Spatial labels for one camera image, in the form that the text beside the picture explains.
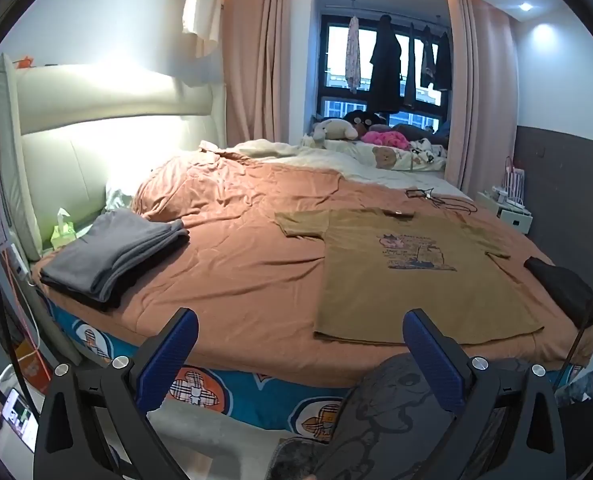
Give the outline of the blue patterned bed sheet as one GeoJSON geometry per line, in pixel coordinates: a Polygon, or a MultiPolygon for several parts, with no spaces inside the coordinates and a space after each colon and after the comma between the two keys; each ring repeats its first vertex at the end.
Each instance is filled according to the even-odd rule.
{"type": "MultiPolygon", "coordinates": [[[[73,342],[109,363],[133,356],[137,347],[75,315],[48,304],[52,318],[73,342]]],[[[347,388],[316,388],[263,374],[183,366],[168,390],[170,400],[229,416],[264,430],[286,430],[327,442],[333,433],[347,388]]]]}

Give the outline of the olive brown printed t-shirt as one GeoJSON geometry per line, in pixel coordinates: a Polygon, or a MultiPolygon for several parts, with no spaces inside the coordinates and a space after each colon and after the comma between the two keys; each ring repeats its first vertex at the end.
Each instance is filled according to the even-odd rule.
{"type": "Polygon", "coordinates": [[[475,226],[382,209],[280,212],[275,219],[284,235],[324,243],[319,336],[399,344],[403,318],[415,309],[460,344],[543,327],[501,268],[509,253],[475,226]]]}

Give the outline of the green tissue pack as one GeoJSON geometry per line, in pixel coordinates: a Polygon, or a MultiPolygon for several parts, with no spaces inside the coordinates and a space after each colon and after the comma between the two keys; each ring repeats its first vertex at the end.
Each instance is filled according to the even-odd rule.
{"type": "Polygon", "coordinates": [[[57,212],[57,224],[50,237],[51,246],[54,249],[59,249],[74,242],[76,238],[76,229],[70,220],[70,214],[64,208],[60,208],[57,212]]]}

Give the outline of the white plush toy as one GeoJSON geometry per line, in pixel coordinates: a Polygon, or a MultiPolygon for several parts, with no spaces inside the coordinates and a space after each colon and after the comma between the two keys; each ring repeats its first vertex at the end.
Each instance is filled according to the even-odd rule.
{"type": "Polygon", "coordinates": [[[340,118],[330,118],[318,122],[312,136],[316,142],[325,140],[355,141],[359,138],[359,133],[351,122],[340,118]]]}

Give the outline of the cream padded headboard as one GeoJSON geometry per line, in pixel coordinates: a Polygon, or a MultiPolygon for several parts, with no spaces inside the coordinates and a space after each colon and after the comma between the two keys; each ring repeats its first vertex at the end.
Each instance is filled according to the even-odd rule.
{"type": "Polygon", "coordinates": [[[59,210],[84,228],[106,192],[206,141],[223,148],[223,84],[95,64],[17,68],[0,56],[0,178],[24,256],[50,248],[59,210]]]}

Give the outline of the cream bear print duvet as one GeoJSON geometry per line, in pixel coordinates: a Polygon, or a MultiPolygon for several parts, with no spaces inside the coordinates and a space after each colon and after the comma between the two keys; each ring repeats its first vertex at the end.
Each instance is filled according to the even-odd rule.
{"type": "Polygon", "coordinates": [[[325,141],[317,144],[309,136],[304,136],[299,145],[260,139],[239,143],[233,148],[219,148],[203,140],[199,148],[236,162],[332,171],[349,181],[380,185],[391,190],[420,190],[432,195],[457,198],[466,196],[444,179],[446,159],[434,153],[428,143],[415,144],[405,151],[359,141],[325,141]]]}

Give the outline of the right pink curtain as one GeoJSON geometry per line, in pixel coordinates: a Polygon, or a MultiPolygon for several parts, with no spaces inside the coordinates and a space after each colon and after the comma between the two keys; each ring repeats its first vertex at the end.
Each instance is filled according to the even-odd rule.
{"type": "Polygon", "coordinates": [[[510,17],[482,0],[447,0],[453,84],[444,177],[461,192],[503,183],[518,120],[518,69],[510,17]]]}

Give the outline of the dark plush toy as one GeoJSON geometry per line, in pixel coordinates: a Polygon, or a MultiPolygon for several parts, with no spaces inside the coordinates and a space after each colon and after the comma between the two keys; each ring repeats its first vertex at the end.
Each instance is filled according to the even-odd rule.
{"type": "Polygon", "coordinates": [[[363,136],[372,126],[387,124],[385,118],[367,110],[353,110],[345,114],[343,119],[352,124],[360,136],[363,136]]]}

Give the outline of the pink plush fabric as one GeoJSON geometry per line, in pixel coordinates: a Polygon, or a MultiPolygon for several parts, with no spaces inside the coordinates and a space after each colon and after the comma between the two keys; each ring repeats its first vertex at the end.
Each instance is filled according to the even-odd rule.
{"type": "Polygon", "coordinates": [[[405,138],[403,133],[400,133],[397,130],[370,130],[362,136],[362,141],[368,144],[385,146],[386,148],[398,148],[399,150],[404,151],[408,150],[411,146],[411,142],[405,138]]]}

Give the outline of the white bedside drawer cabinet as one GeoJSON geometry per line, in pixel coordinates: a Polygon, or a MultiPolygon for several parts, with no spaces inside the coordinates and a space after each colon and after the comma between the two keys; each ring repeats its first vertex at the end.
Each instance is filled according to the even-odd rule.
{"type": "Polygon", "coordinates": [[[512,226],[513,229],[528,235],[531,229],[533,216],[528,209],[513,206],[510,203],[498,203],[492,196],[485,192],[478,192],[475,203],[490,211],[496,218],[512,226]]]}

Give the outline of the hanging black coat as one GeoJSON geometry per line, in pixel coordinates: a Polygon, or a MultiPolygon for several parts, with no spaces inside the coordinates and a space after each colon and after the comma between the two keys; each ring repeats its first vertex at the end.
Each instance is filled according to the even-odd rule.
{"type": "Polygon", "coordinates": [[[401,106],[402,48],[392,27],[392,18],[383,14],[377,25],[377,35],[370,64],[373,71],[368,90],[368,110],[375,113],[397,114],[401,106]]]}

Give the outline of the left pink curtain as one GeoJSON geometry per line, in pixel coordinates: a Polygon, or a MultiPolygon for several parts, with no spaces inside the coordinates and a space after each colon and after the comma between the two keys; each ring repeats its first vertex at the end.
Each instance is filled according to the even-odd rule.
{"type": "Polygon", "coordinates": [[[224,0],[226,136],[230,145],[288,139],[289,0],[224,0]]]}

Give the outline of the person grey patterned trousers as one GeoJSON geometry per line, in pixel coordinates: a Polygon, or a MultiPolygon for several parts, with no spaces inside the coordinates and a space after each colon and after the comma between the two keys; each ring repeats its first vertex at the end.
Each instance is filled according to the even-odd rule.
{"type": "Polygon", "coordinates": [[[410,479],[454,416],[440,408],[409,353],[368,373],[341,403],[327,444],[288,439],[269,479],[410,479]]]}

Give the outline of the hanging patterned garment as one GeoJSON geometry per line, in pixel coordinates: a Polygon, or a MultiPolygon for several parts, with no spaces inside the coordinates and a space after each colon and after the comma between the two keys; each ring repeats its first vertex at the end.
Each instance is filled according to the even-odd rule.
{"type": "Polygon", "coordinates": [[[361,45],[359,44],[359,18],[352,16],[347,29],[347,53],[345,53],[345,81],[351,93],[361,86],[361,45]]]}

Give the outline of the white pillow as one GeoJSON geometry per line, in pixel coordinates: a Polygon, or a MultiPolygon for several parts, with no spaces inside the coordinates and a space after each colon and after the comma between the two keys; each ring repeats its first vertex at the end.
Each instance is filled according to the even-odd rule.
{"type": "Polygon", "coordinates": [[[140,178],[110,179],[106,181],[106,186],[104,187],[104,194],[106,194],[104,210],[111,211],[132,208],[133,200],[142,182],[144,180],[140,178]]]}

